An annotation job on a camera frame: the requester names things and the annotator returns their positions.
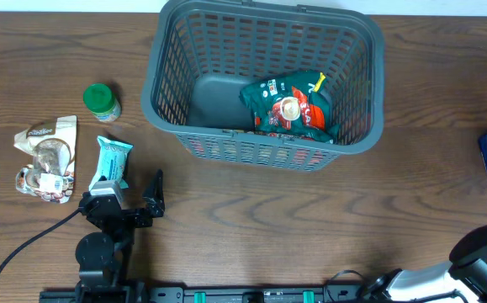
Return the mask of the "teal toilet wipes pack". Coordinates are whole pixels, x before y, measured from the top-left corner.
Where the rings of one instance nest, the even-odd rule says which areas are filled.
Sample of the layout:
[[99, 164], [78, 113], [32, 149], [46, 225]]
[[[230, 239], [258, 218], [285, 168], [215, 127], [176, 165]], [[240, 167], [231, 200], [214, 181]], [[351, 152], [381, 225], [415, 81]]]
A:
[[107, 180], [117, 181], [122, 189], [127, 189], [129, 185], [124, 180], [124, 171], [128, 155], [134, 146], [103, 136], [98, 136], [97, 141], [100, 146], [98, 165], [88, 188], [92, 189], [96, 182], [105, 177]]

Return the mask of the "green lid seasoning jar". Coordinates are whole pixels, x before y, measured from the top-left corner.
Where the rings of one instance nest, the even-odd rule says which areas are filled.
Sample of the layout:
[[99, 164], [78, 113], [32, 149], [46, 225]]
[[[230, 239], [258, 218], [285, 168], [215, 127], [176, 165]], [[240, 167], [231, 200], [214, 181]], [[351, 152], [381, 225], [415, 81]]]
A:
[[103, 83], [88, 86], [82, 99], [88, 110], [100, 122], [113, 122], [121, 115], [119, 100], [111, 88]]

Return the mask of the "green coffee bag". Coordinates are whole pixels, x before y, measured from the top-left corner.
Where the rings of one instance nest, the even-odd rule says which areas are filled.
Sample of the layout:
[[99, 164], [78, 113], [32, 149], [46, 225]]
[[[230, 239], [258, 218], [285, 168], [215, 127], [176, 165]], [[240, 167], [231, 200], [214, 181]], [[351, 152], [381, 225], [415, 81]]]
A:
[[239, 99], [251, 111], [258, 133], [332, 144], [339, 125], [331, 118], [326, 82], [322, 72], [291, 72], [246, 85]]

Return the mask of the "grey plastic basket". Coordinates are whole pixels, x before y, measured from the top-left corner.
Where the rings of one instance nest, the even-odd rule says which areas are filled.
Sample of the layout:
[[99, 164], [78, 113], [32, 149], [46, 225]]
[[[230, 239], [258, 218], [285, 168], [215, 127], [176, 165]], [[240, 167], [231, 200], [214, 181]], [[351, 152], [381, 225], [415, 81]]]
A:
[[382, 30], [338, 8], [170, 1], [141, 108], [210, 160], [317, 171], [384, 129]]

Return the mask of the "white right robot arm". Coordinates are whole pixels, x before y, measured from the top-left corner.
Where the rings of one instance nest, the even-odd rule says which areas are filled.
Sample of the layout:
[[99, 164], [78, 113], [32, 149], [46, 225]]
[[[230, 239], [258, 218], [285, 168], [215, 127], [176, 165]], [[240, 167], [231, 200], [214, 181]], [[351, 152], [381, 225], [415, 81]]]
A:
[[153, 302], [487, 302], [487, 226], [471, 231], [445, 263], [396, 269], [376, 279], [284, 289], [154, 288]]

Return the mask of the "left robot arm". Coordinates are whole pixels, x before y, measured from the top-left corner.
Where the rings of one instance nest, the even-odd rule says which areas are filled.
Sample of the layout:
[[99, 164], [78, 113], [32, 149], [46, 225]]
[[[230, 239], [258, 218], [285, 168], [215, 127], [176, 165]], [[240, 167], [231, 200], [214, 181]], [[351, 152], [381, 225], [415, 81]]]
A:
[[75, 251], [79, 283], [75, 296], [80, 303], [146, 303], [146, 284], [127, 278], [135, 242], [135, 230], [152, 226], [146, 208], [124, 210], [114, 194], [85, 193], [79, 212], [98, 231], [86, 235]]

